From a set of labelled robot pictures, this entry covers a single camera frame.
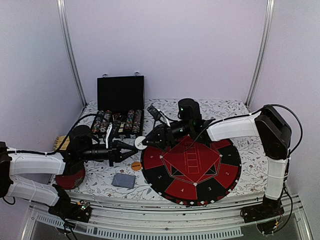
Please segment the orange round blind button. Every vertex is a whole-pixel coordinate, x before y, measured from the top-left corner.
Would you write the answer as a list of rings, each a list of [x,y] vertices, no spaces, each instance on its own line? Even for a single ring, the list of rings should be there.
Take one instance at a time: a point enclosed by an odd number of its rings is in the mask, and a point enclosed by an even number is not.
[[[134,171],[139,171],[142,169],[142,164],[139,161],[135,161],[131,164],[131,169]]]

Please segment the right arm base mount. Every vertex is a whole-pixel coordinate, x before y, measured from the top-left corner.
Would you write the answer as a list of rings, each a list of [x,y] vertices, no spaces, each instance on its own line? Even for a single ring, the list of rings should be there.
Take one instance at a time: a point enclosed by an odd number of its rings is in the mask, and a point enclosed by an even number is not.
[[[280,199],[273,200],[263,196],[262,203],[243,207],[240,211],[240,216],[243,218],[245,223],[256,222],[260,220],[266,220],[273,217],[280,217],[285,213],[282,207]],[[257,229],[263,235],[273,234],[280,223],[280,220],[273,220],[258,223]]]

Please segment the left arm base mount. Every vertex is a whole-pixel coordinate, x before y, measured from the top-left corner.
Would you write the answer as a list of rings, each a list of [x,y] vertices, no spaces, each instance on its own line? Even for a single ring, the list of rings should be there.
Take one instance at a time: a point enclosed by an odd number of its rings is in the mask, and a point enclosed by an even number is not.
[[[80,200],[72,203],[70,199],[59,199],[54,206],[50,206],[48,213],[60,217],[62,220],[70,219],[88,223],[92,208],[88,201]]]

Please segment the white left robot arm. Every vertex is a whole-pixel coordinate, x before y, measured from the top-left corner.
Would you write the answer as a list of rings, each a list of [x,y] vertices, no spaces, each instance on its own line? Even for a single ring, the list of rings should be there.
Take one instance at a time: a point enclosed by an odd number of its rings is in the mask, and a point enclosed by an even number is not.
[[[68,134],[69,143],[65,150],[56,152],[32,152],[16,150],[0,143],[0,196],[18,197],[29,201],[54,206],[63,216],[74,213],[67,190],[78,187],[86,175],[86,161],[108,160],[112,166],[138,152],[135,146],[112,137],[109,126],[105,143],[99,141],[87,125],[76,126]],[[23,178],[23,174],[55,175],[55,184],[45,185]]]

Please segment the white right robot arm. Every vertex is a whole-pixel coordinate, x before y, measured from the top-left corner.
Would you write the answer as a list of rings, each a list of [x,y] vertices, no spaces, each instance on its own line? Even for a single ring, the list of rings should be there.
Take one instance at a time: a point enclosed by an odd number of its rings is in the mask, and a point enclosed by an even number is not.
[[[191,98],[178,102],[178,120],[155,124],[138,136],[145,179],[161,196],[181,205],[206,205],[227,196],[241,175],[241,159],[233,138],[258,137],[268,161],[262,218],[278,210],[288,175],[292,129],[275,104],[220,120],[202,118]]]

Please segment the white blue dealer button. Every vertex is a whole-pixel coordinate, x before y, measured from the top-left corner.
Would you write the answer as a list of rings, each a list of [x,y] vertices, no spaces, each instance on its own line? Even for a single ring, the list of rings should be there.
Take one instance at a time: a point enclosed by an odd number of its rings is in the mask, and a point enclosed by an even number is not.
[[[145,136],[138,136],[135,140],[134,140],[134,146],[142,151],[145,150],[148,146],[143,144],[143,141],[146,139]]]

